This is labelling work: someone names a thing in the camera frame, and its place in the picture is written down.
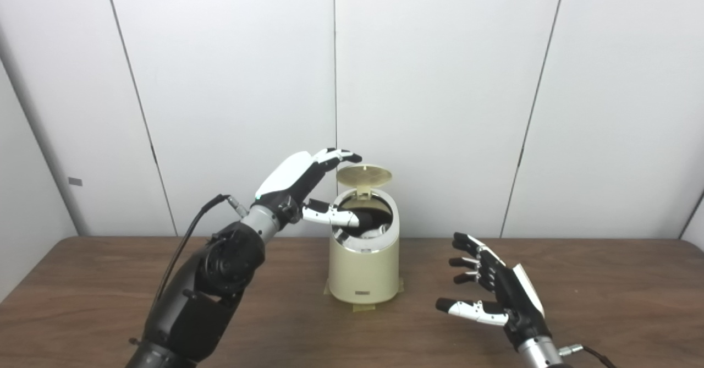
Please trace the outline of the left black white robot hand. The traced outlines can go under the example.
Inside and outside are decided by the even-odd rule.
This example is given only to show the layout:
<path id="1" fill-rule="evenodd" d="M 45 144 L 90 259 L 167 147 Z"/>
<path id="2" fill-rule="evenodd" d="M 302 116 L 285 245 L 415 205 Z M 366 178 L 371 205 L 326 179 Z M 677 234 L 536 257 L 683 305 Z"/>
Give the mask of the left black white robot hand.
<path id="1" fill-rule="evenodd" d="M 371 216 L 345 210 L 335 204 L 307 199 L 328 172 L 342 162 L 359 163 L 362 158 L 349 150 L 327 148 L 311 155 L 307 151 L 289 156 L 256 191 L 254 205 L 268 208 L 280 228 L 300 220 L 332 226 L 360 228 L 371 225 Z"/>

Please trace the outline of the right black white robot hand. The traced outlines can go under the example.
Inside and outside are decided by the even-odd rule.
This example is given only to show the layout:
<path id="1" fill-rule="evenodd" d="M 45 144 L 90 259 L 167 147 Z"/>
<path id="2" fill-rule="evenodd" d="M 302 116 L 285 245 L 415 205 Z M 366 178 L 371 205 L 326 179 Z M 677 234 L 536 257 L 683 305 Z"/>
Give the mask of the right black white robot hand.
<path id="1" fill-rule="evenodd" d="M 515 349 L 530 339 L 552 338 L 543 305 L 520 263 L 508 267 L 485 243 L 465 233 L 455 232 L 452 246 L 468 254 L 448 260 L 451 267 L 466 269 L 453 278 L 454 283 L 477 283 L 495 300 L 438 298 L 437 310 L 483 325 L 501 326 Z"/>

